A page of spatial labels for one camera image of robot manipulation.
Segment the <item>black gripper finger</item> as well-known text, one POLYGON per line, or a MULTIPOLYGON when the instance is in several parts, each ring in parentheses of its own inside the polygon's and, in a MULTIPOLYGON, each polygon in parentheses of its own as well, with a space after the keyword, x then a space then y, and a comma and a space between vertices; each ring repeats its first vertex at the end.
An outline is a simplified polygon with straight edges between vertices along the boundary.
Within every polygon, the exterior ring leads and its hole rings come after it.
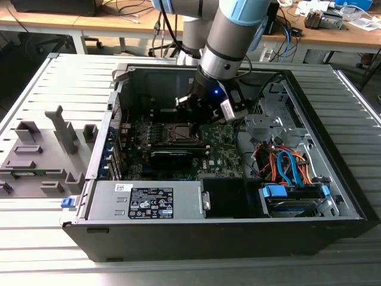
POLYGON ((190 96, 175 98, 175 108, 179 117, 188 124, 190 136, 194 136, 198 131, 198 121, 195 112, 191 109, 190 96))
POLYGON ((198 130, 203 125, 210 125, 216 121, 219 121, 223 117, 220 109, 204 110, 198 112, 198 130))

